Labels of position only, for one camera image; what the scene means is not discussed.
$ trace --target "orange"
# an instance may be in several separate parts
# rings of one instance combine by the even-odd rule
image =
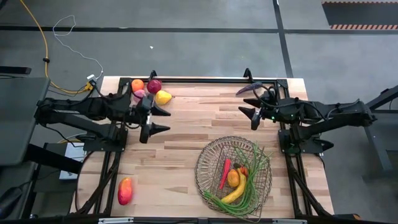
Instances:
[[[239,174],[236,170],[230,170],[226,176],[229,186],[236,187],[239,185]]]
[[[144,89],[144,82],[142,80],[133,80],[131,82],[131,88],[132,88],[133,92],[135,92],[137,90],[143,90]]]

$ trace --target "red chili pepper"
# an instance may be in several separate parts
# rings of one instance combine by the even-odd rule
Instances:
[[[224,187],[226,176],[228,175],[230,165],[231,165],[231,160],[226,159],[224,162],[224,171],[223,171],[223,177],[221,178],[220,189],[222,189]]]

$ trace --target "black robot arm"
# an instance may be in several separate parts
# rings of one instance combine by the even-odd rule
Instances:
[[[258,128],[261,119],[290,124],[289,130],[279,131],[282,150],[321,153],[333,147],[333,143],[319,139],[319,134],[343,126],[369,126],[376,120],[369,107],[360,100],[325,105],[298,98],[280,99],[274,89],[263,88],[266,90],[261,96],[254,91],[256,98],[243,100],[259,110],[245,107],[239,107],[239,110],[251,120],[252,130]]]
[[[169,112],[156,105],[152,95],[143,97],[137,105],[131,106],[130,82],[123,83],[119,93],[100,97],[89,97],[94,90],[98,90],[96,83],[92,85],[94,89],[80,101],[46,98],[38,102],[35,114],[37,123],[42,126],[62,123],[87,131],[86,136],[79,137],[84,141],[86,151],[123,151],[128,128],[132,128],[130,125],[133,123],[137,126],[132,129],[141,127],[141,143],[146,143],[153,134],[170,129],[149,122],[151,116],[170,116]],[[110,124],[92,122],[106,118],[111,121]]]

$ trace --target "red apple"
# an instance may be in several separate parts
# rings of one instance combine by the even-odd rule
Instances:
[[[147,90],[149,93],[156,94],[161,89],[162,89],[162,81],[160,80],[151,80],[147,84]]]
[[[132,199],[132,183],[131,178],[126,177],[119,183],[118,200],[119,204],[127,205]]]

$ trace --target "yellow cable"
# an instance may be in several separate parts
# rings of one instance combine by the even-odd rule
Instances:
[[[71,140],[69,140],[69,141],[71,141],[71,142],[81,142],[80,140],[77,140],[77,139],[71,139]],[[61,140],[61,141],[59,141],[58,143],[66,143],[66,142],[68,142],[67,140]]]
[[[42,34],[43,41],[44,41],[44,46],[45,46],[45,59],[49,59],[49,48],[48,48],[48,46],[47,46],[47,39],[46,39],[45,36],[44,36],[44,32],[43,32],[43,30],[42,30],[40,24],[37,22],[36,18],[33,16],[33,13],[29,10],[29,8],[26,6],[26,4],[24,3],[24,1],[23,1],[23,0],[20,0],[20,2],[21,2],[21,4],[25,7],[26,11],[29,13],[29,15],[31,16],[31,18],[33,19],[33,21],[35,21],[37,27],[39,28],[40,33]],[[87,86],[86,86],[84,89],[80,90],[80,91],[69,91],[69,90],[65,90],[65,89],[63,89],[63,88],[57,86],[53,81],[51,81],[51,79],[50,79],[50,77],[49,77],[49,75],[48,75],[48,72],[47,72],[48,67],[49,67],[49,63],[48,63],[48,62],[44,62],[44,64],[45,64],[45,65],[44,65],[44,73],[45,73],[45,76],[50,80],[51,85],[53,85],[55,88],[57,88],[57,89],[59,89],[59,90],[65,92],[65,93],[79,94],[79,93],[83,93],[83,92],[85,92],[85,91],[88,91],[89,88],[91,87],[90,84],[88,83]]]

